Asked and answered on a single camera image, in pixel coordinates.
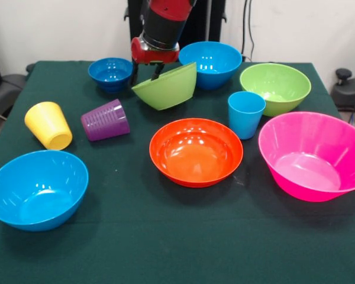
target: plastic bowl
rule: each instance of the plastic bowl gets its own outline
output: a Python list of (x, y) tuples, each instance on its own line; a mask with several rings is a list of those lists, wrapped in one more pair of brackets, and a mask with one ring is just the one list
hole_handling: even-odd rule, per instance
[(191, 63), (139, 83), (132, 90), (146, 104), (161, 111), (193, 97), (196, 74), (196, 63)]
[(291, 112), (261, 129), (259, 149), (288, 194), (322, 202), (355, 190), (355, 128), (315, 112)]
[(175, 183), (189, 188), (214, 185), (238, 168), (242, 143), (228, 127), (203, 118), (171, 122), (153, 136), (150, 156)]
[(54, 229), (77, 210), (87, 185), (86, 166), (70, 153), (17, 157), (0, 169), (0, 220), (20, 230)]
[(293, 110), (312, 88), (310, 80), (302, 72), (276, 63), (261, 63), (246, 68), (240, 82), (245, 91), (264, 97), (267, 105), (263, 114), (268, 117)]
[(104, 58), (93, 62), (88, 68), (89, 76), (108, 93), (116, 93), (127, 87), (133, 72), (133, 64), (123, 58)]
[(242, 55), (234, 47), (216, 41), (200, 41), (185, 46), (179, 54), (181, 64), (196, 62), (197, 86), (205, 90), (224, 85), (242, 63)]

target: yellow cup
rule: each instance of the yellow cup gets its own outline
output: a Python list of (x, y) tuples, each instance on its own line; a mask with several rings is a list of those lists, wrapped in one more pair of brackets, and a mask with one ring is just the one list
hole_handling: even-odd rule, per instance
[(49, 150), (62, 150), (72, 141), (72, 133), (55, 102), (40, 102), (25, 115), (25, 125)]

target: table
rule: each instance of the table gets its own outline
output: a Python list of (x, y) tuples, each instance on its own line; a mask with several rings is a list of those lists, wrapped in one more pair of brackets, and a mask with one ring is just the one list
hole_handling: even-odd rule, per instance
[[(289, 65), (312, 82), (296, 110), (338, 117), (313, 65)], [(227, 98), (240, 90), (239, 73), (249, 63), (221, 89), (197, 89), (193, 99), (161, 112), (131, 91), (101, 92), (88, 66), (37, 63), (2, 130), (0, 167), (43, 149), (24, 115), (38, 102), (57, 102), (74, 135), (65, 150), (86, 163), (90, 182), (77, 213), (56, 230), (27, 233), (0, 222), (0, 284), (355, 283), (355, 192), (321, 204), (285, 194), (259, 153), (257, 135), (243, 142), (234, 174), (211, 188), (182, 188), (149, 158), (152, 135), (168, 122), (203, 117), (227, 124)], [(141, 66), (138, 81), (153, 69)], [(131, 133), (90, 143), (80, 115), (115, 98)]]

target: green bowl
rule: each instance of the green bowl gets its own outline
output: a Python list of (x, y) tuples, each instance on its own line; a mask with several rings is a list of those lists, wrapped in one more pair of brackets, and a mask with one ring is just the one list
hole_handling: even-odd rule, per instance
[(196, 63), (190, 63), (139, 83), (132, 90), (152, 108), (161, 111), (193, 97), (196, 86)]
[(246, 68), (240, 76), (245, 91), (264, 97), (264, 115), (275, 117), (297, 107), (312, 85), (299, 70), (283, 64), (261, 63)]

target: small blue bowl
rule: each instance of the small blue bowl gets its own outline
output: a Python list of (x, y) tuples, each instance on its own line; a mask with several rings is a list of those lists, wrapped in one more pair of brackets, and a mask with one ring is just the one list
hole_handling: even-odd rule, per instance
[(76, 156), (55, 150), (25, 154), (0, 169), (0, 221), (25, 231), (47, 231), (79, 207), (88, 170)]
[(89, 76), (108, 93), (117, 93), (127, 87), (133, 72), (133, 64), (123, 58), (104, 58), (93, 62), (88, 68)]
[(179, 61), (186, 65), (196, 62), (197, 86), (204, 90), (222, 87), (242, 63), (242, 55), (234, 47), (217, 41), (199, 41), (185, 46)]

